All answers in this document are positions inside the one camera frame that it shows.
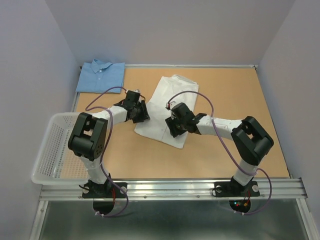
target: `wooden table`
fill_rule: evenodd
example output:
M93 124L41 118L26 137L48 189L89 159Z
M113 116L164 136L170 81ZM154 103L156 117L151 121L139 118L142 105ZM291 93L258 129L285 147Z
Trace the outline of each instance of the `wooden table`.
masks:
M215 117L255 117L274 140L274 146L261 163L261 168L270 177L289 177L253 68L127 68L124 87L139 89L148 101L161 77L173 74L185 76L199 84L199 92L208 96L214 105ZM96 96L95 93L81 93L76 111L85 111ZM110 107L124 97L123 91L121 94L108 93L92 106ZM198 96L194 112L209 114L211 109L206 100ZM115 179L229 178L236 171L236 166L215 136L189 133L184 148L177 149L136 134L135 126L132 121L114 126L103 160ZM240 159L233 141L226 139L225 143L236 159Z

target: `wire basket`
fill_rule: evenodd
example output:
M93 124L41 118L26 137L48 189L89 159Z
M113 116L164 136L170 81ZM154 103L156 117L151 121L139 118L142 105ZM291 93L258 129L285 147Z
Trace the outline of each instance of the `wire basket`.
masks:
M78 185L87 182L85 165L68 148L79 112L57 113L50 119L33 168L32 181L43 185Z

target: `black mounting plate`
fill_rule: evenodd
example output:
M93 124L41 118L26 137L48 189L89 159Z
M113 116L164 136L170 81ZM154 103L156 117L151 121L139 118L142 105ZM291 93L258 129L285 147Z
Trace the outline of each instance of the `black mounting plate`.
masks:
M120 188L125 187L127 189L128 184L126 182L117 182L116 183ZM111 189L114 188L115 191L115 197L116 199L125 199L126 196L120 192L120 190L113 185L111 185ZM89 191L88 193L82 193L83 199L112 199L112 192L111 189L108 192L105 192L103 194L97 194L94 191Z
M247 185L247 190L234 193L231 189L231 182L230 181L216 181L214 183L214 196L217 198L232 198L232 197L245 197L248 196L248 191L250 191L251 197L259 197L260 192L254 191L253 186L258 186L256 181L250 181Z

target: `gray wall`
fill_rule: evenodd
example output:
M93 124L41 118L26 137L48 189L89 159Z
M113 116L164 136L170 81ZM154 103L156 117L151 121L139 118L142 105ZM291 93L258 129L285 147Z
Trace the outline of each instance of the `gray wall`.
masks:
M258 66L289 171L320 230L320 1L297 0Z
M0 1L0 239L28 239L31 172L50 117L69 111L78 64L44 0Z
M76 60L260 62L294 0L46 0Z

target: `blue shirt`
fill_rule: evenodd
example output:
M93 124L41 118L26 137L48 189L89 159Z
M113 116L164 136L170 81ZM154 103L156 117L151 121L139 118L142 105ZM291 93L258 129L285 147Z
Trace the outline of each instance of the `blue shirt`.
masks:
M125 63L103 62L93 59L92 63L85 62L82 66L76 92L103 93L111 87L124 85ZM121 92L120 88L109 91Z

